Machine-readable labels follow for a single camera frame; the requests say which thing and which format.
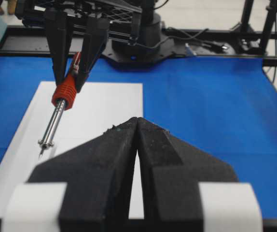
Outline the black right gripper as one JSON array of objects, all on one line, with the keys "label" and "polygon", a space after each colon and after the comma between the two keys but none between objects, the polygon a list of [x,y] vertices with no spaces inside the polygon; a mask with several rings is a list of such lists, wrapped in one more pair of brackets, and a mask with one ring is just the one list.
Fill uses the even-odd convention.
[{"label": "black right gripper", "polygon": [[15,9],[24,26],[45,26],[57,86],[65,79],[72,34],[86,28],[75,79],[78,93],[105,49],[108,33],[112,40],[137,40],[141,14],[140,7],[125,0],[19,0]]}]

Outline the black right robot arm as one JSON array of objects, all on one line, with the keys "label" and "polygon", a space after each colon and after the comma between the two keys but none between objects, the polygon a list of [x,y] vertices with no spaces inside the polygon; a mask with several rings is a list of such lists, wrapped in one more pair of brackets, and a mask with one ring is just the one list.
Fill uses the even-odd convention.
[{"label": "black right robot arm", "polygon": [[160,17],[153,0],[19,0],[15,16],[27,27],[45,30],[57,84],[65,79],[73,35],[83,36],[77,92],[108,41],[115,51],[129,56],[155,52],[160,42]]}]

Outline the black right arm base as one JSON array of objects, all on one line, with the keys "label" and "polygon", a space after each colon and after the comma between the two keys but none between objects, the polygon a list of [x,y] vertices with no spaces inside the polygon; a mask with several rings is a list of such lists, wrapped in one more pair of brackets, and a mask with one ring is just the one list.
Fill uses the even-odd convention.
[{"label": "black right arm base", "polygon": [[162,29],[160,15],[153,12],[142,19],[134,46],[109,40],[102,56],[118,69],[149,68],[167,58],[196,56],[190,42],[169,38]]}]

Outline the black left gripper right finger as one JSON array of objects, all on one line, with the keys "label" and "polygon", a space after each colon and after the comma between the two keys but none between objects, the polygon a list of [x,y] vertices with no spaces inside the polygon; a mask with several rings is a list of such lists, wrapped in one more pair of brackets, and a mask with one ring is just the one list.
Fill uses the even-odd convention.
[{"label": "black left gripper right finger", "polygon": [[238,182],[230,164],[138,119],[144,217],[152,232],[202,232],[199,182]]}]

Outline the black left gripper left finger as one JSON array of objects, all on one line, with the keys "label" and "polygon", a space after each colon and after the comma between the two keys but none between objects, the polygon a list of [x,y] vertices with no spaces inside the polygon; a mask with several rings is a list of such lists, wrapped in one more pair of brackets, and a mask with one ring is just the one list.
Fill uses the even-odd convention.
[{"label": "black left gripper left finger", "polygon": [[30,183],[67,184],[58,215],[63,232],[120,232],[129,214],[135,158],[133,117],[37,165]]}]

